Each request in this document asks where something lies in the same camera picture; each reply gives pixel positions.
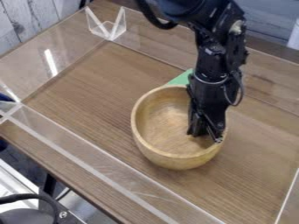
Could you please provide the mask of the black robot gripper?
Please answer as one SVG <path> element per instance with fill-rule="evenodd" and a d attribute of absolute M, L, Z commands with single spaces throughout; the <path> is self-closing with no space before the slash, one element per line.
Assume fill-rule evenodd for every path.
<path fill-rule="evenodd" d="M 189 76 L 187 93 L 191 99 L 187 134 L 210 136 L 217 144 L 224 141 L 226 112 L 237 107 L 245 96 L 242 72 L 236 71 L 220 81 L 203 80 L 195 73 Z"/>

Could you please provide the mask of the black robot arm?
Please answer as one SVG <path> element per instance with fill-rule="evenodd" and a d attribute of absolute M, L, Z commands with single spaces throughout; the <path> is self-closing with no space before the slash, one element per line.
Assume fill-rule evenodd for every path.
<path fill-rule="evenodd" d="M 191 98 L 187 134 L 224 141 L 226 112 L 245 96 L 241 67 L 248 62 L 248 20 L 236 0 L 158 0 L 162 22 L 147 0 L 135 0 L 149 22 L 162 30 L 181 24 L 195 34 L 197 67 L 189 76 Z"/>

